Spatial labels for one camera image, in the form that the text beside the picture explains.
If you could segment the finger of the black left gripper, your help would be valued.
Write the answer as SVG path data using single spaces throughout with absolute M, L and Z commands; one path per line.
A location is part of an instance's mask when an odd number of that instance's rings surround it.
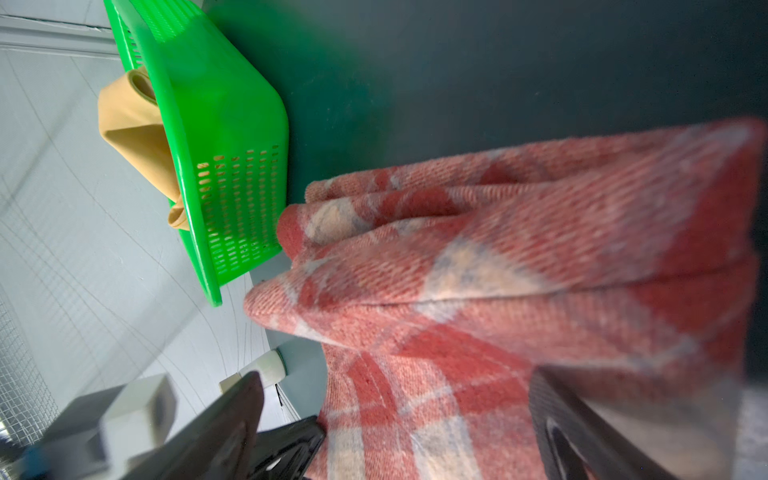
M 302 480 L 326 439 L 317 416 L 259 432 L 247 479 Z

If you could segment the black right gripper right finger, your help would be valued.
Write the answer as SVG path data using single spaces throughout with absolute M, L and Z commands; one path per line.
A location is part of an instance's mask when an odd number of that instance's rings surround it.
M 672 479 L 548 368 L 531 376 L 528 407 L 549 479 Z

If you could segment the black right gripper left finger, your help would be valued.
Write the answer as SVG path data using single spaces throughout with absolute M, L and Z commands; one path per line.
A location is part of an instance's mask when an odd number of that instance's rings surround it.
M 264 405 L 260 375 L 251 372 L 127 479 L 244 479 Z

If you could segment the red plaid skirt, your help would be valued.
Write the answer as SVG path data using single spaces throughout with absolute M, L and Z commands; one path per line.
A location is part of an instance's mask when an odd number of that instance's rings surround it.
M 310 184 L 244 301 L 323 347 L 309 476 L 541 479 L 544 367 L 671 474 L 729 478 L 766 141 L 734 119 Z

